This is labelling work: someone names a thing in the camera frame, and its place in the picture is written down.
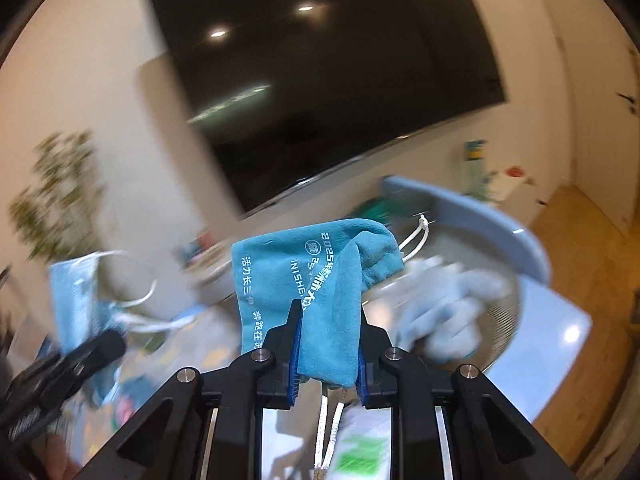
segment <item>face mask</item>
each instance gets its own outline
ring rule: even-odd
[[[107,328],[126,332],[154,333],[174,330],[193,321],[193,316],[174,322],[164,322],[124,312],[125,309],[148,300],[156,289],[153,280],[149,292],[133,301],[104,301],[97,297],[98,261],[104,256],[125,256],[126,251],[107,251],[88,254],[50,266],[49,283],[52,306],[62,354],[71,352],[84,341]],[[112,363],[88,380],[83,391],[96,406],[110,402],[117,393],[120,362]]]

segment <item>beige wall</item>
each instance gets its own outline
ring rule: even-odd
[[[184,125],[180,91],[144,0],[47,0],[0,69],[0,210],[30,182],[31,149],[54,130],[91,128],[108,184],[104,236],[159,275],[155,312],[193,301],[170,250],[209,224],[218,237],[325,221],[376,192],[389,173],[460,189],[465,140],[489,140],[491,168],[522,164],[545,199],[569,174],[564,75],[540,0],[476,0],[510,102],[431,128],[239,221],[223,180]],[[52,326],[44,268],[0,214],[0,305]]]

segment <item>metal screw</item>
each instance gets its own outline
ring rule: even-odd
[[[399,361],[402,359],[402,354],[404,354],[404,350],[395,346],[391,346],[385,350],[385,357],[390,361]]]
[[[183,368],[178,371],[178,380],[181,383],[190,383],[196,378],[196,372],[193,368]]]
[[[251,352],[251,359],[257,363],[263,363],[271,357],[271,352],[268,348],[258,348]]]
[[[465,379],[475,379],[478,377],[480,370],[478,367],[474,365],[462,365],[460,367],[460,375],[462,375]]]

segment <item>door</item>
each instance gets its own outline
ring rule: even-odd
[[[544,0],[574,101],[574,183],[626,233],[636,208],[636,48],[603,0]]]

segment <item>black tv screen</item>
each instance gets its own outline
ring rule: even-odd
[[[151,0],[194,124],[245,212],[504,101],[472,0]]]

